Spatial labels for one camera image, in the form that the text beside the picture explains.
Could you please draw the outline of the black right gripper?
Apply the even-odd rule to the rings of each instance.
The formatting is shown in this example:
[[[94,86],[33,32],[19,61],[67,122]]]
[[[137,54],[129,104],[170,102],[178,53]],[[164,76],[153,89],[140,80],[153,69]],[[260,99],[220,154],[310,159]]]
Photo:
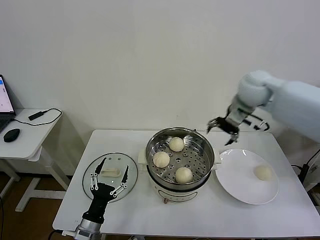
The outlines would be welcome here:
[[[225,117],[219,116],[209,120],[207,123],[206,132],[209,133],[213,128],[220,128],[221,130],[229,134],[230,139],[225,143],[225,146],[238,142],[239,127],[227,122]]]

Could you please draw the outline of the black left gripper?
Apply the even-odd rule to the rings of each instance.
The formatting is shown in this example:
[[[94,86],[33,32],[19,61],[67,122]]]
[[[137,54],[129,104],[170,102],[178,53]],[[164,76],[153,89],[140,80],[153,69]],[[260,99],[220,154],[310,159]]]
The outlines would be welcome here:
[[[98,182],[99,180],[98,176],[102,171],[102,168],[106,159],[107,158],[105,157],[101,161],[101,163],[97,165],[94,173],[90,174],[90,190],[91,190],[91,193],[93,194],[93,199],[89,206],[88,211],[86,211],[82,215],[83,219],[97,223],[97,224],[104,223],[105,221],[104,214],[105,214],[108,202],[117,198],[117,196],[128,187],[127,186],[128,171],[129,171],[128,165],[126,166],[120,185],[117,186],[116,188],[111,185],[105,184],[103,182]]]

